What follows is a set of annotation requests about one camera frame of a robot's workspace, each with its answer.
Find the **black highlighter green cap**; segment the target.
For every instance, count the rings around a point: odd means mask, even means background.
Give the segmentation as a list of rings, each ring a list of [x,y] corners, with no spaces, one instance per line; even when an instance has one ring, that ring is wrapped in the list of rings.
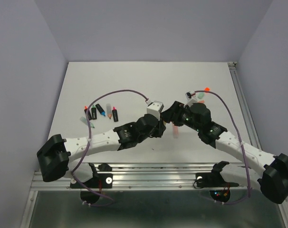
[[[91,115],[92,115],[92,119],[93,119],[93,120],[96,120],[96,119],[97,119],[97,112],[96,112],[96,107],[95,107],[94,104],[93,104],[92,107],[91,107]]]

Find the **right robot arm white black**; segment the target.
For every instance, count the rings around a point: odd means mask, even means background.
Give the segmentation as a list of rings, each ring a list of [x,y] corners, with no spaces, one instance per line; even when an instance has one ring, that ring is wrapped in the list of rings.
[[[180,102],[162,112],[163,120],[176,126],[186,125],[197,131],[201,141],[225,152],[244,163],[236,166],[228,161],[221,161],[207,173],[196,176],[194,187],[220,188],[243,185],[260,192],[271,202],[281,204],[288,197],[288,156],[278,156],[264,152],[211,119],[211,112],[202,103],[190,107]]]

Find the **pastel green pen cap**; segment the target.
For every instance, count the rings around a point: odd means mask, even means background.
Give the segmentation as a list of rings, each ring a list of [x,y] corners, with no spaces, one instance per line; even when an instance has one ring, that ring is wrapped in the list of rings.
[[[198,99],[203,99],[203,98],[204,98],[204,93],[203,93],[203,92],[198,93],[198,94],[197,94],[197,98],[198,98]]]

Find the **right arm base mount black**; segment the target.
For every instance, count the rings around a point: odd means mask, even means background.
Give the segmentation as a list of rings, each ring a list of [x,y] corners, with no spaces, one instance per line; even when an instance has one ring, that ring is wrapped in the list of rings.
[[[225,181],[219,173],[202,172],[196,173],[196,179],[193,183],[195,189],[220,188],[220,187],[238,187],[239,184]]]

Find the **black highlighter blue cap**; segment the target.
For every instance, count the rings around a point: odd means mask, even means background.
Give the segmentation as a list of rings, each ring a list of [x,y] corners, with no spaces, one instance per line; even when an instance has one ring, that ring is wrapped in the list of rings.
[[[104,109],[102,108],[102,106],[100,104],[95,104],[95,107],[102,116],[106,115]]]

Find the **pastel pink highlighter orange cap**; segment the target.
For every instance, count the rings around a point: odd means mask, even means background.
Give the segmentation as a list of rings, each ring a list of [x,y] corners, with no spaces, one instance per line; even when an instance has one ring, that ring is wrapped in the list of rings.
[[[179,138],[179,127],[176,126],[176,125],[173,125],[173,137],[175,139],[178,139]]]

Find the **grey highlighter orange cap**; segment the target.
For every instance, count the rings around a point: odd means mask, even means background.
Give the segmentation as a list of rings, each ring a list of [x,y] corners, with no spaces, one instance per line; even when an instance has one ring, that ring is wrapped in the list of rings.
[[[110,104],[106,104],[106,113],[109,119],[112,118],[112,107]]]

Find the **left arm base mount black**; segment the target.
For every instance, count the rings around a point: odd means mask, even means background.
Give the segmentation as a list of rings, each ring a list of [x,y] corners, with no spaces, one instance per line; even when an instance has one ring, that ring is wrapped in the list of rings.
[[[112,167],[107,163],[83,163],[75,172],[76,177],[92,189],[111,189],[113,184]]]

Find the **black highlighter pink cap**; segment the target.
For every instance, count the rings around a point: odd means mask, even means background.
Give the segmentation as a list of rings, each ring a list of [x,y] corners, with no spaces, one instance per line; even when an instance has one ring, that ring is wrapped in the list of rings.
[[[118,113],[117,113],[117,109],[115,107],[113,107],[112,109],[112,116],[113,116],[113,120],[114,122],[118,122]]]

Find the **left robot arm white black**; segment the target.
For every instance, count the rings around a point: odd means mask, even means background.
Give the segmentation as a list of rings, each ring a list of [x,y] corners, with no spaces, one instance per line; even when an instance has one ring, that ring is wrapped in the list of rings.
[[[90,137],[64,139],[60,134],[53,135],[37,152],[42,179],[53,182],[71,178],[93,187],[98,176],[89,164],[83,162],[86,156],[133,148],[147,138],[162,137],[165,129],[162,119],[145,114],[136,122]]]

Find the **black highlighter orange tip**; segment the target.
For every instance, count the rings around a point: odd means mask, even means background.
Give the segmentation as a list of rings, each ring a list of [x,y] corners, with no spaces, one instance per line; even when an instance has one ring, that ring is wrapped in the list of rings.
[[[88,110],[87,106],[84,107],[84,112],[85,112],[86,118],[88,118],[88,120],[92,120],[92,115],[90,111]]]

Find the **pastel green highlighter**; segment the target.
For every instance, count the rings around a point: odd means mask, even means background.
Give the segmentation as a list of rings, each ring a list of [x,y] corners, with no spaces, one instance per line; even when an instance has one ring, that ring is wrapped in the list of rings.
[[[91,128],[95,128],[94,124],[90,121],[87,121],[87,119],[85,117],[80,117],[80,121],[84,124],[86,124],[87,126],[90,126]]]

